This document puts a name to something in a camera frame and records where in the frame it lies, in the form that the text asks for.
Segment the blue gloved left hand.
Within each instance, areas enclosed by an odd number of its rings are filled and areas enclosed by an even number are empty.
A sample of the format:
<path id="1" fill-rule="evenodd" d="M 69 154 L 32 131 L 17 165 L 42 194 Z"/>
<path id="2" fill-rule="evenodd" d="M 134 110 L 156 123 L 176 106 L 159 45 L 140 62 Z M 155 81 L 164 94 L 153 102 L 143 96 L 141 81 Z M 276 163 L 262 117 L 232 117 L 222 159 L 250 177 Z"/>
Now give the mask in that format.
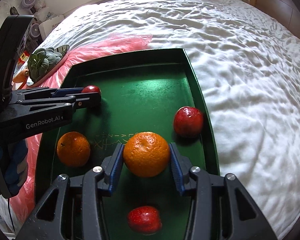
<path id="1" fill-rule="evenodd" d="M 29 169 L 27 143 L 25 140 L 21 140 L 8 146 L 7 152 L 4 152 L 4 149 L 0 146 L 0 168 L 5 183 L 12 197 L 14 197 L 27 180 Z"/>

